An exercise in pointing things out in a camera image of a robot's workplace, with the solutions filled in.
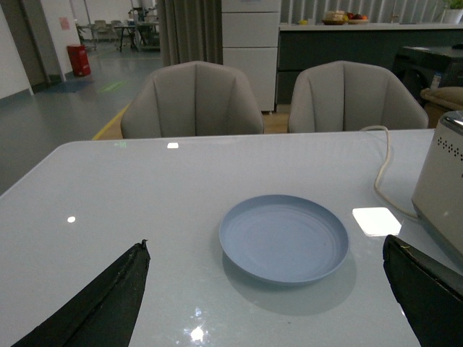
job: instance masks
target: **table leg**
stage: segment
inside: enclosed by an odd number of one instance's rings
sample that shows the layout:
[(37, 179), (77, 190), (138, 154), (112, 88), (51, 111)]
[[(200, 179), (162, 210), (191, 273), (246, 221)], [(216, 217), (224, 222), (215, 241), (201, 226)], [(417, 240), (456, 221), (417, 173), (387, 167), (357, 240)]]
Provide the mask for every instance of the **table leg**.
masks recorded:
[(122, 52), (122, 42), (124, 41), (124, 27), (121, 29), (121, 43), (119, 44), (119, 52)]

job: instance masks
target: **floor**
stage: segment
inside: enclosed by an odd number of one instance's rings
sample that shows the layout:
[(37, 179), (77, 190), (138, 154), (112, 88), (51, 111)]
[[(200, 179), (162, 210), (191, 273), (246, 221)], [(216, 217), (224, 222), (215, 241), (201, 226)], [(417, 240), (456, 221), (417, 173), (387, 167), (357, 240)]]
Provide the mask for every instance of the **floor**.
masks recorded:
[[(0, 194), (58, 146), (93, 139), (134, 98), (145, 76), (162, 66), (159, 51), (119, 52), (109, 42), (100, 42), (88, 59), (86, 77), (0, 100)], [(64, 87), (82, 89), (55, 93)]]

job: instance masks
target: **upholstered chair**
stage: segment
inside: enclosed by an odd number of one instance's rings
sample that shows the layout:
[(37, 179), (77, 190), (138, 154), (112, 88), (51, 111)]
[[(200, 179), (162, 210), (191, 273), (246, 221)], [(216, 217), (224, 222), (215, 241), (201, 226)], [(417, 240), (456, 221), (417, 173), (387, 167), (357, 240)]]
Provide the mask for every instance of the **upholstered chair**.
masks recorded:
[(428, 127), (428, 115), (383, 67), (335, 61), (300, 73), (289, 132), (356, 131), (371, 125), (423, 129)]
[(151, 73), (122, 117), (124, 138), (262, 134), (244, 72), (192, 61)]

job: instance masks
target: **glossy table surface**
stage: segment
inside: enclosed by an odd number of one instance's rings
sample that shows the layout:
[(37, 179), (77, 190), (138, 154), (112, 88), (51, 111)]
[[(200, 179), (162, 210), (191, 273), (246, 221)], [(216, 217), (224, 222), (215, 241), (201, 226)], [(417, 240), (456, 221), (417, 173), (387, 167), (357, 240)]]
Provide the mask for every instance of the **glossy table surface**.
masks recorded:
[[(391, 132), (381, 189), (412, 211), (433, 130)], [(169, 143), (178, 148), (168, 148)], [(131, 346), (419, 346), (383, 271), (384, 236), (356, 207), (373, 191), (383, 132), (73, 142), (0, 197), (0, 336), (10, 346), (142, 239), (151, 255)], [(222, 218), (236, 204), (289, 194), (345, 226), (345, 262), (297, 287), (262, 283), (224, 257)], [(399, 237), (455, 268), (416, 221)], [(75, 217), (68, 223), (68, 217)]]

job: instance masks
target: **white cable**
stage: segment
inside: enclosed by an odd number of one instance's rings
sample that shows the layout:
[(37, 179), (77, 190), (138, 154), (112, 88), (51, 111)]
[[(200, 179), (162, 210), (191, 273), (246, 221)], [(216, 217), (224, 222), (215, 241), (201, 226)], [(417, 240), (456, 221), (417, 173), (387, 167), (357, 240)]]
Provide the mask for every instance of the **white cable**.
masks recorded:
[(368, 131), (368, 130), (383, 130), (385, 133), (386, 133), (386, 143), (387, 143), (387, 150), (386, 150), (386, 159), (384, 160), (384, 163), (383, 165), (381, 166), (379, 172), (378, 172), (378, 175), (376, 176), (376, 180), (375, 180), (375, 184), (373, 185), (373, 188), (376, 192), (376, 194), (378, 194), (381, 198), (383, 198), (384, 201), (386, 201), (388, 204), (390, 204), (393, 208), (395, 208), (396, 210), (404, 213), (405, 215), (407, 215), (408, 217), (410, 218), (413, 218), (413, 219), (418, 219), (417, 215), (415, 213), (411, 213), (405, 209), (403, 209), (402, 207), (398, 206), (395, 202), (393, 202), (392, 200), (390, 200), (384, 193), (382, 193), (382, 191), (379, 189), (379, 184), (381, 182), (381, 179), (383, 178), (383, 175), (384, 175), (384, 171), (386, 170), (386, 168), (388, 167), (389, 165), (389, 161), (391, 161), (391, 139), (389, 137), (389, 130), (388, 128), (382, 126), (382, 125), (372, 125), (371, 127), (365, 127), (363, 129), (361, 129), (361, 131)]

